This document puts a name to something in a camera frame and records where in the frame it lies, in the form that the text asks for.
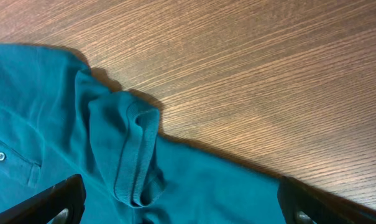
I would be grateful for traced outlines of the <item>blue polo shirt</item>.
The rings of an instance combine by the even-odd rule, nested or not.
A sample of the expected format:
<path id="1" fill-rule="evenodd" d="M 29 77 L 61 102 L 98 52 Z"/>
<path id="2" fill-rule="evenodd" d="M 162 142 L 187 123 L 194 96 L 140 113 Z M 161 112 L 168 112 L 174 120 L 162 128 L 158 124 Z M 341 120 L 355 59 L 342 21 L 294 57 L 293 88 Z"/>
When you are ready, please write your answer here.
<path id="1" fill-rule="evenodd" d="M 277 180 L 158 134 L 66 50 L 0 44 L 0 213 L 80 174 L 83 223 L 283 223 Z"/>

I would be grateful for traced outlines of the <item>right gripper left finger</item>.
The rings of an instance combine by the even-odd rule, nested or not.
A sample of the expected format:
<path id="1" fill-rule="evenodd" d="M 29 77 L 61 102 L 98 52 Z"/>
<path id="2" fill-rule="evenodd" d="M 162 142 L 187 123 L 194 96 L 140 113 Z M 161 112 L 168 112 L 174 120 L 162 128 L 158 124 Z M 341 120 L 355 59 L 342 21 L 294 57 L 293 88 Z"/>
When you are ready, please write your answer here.
<path id="1" fill-rule="evenodd" d="M 0 224 L 79 224 L 85 200 L 82 176 L 75 174 L 0 213 Z"/>

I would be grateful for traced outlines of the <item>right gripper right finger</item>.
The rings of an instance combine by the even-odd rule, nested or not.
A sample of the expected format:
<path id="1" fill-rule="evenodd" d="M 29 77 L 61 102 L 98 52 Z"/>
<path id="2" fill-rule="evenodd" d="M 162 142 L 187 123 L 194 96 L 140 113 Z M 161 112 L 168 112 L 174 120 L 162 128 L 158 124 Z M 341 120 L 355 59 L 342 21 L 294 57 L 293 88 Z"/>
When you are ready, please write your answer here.
<path id="1" fill-rule="evenodd" d="M 376 210 L 293 177 L 280 179 L 277 198 L 287 224 L 376 224 Z"/>

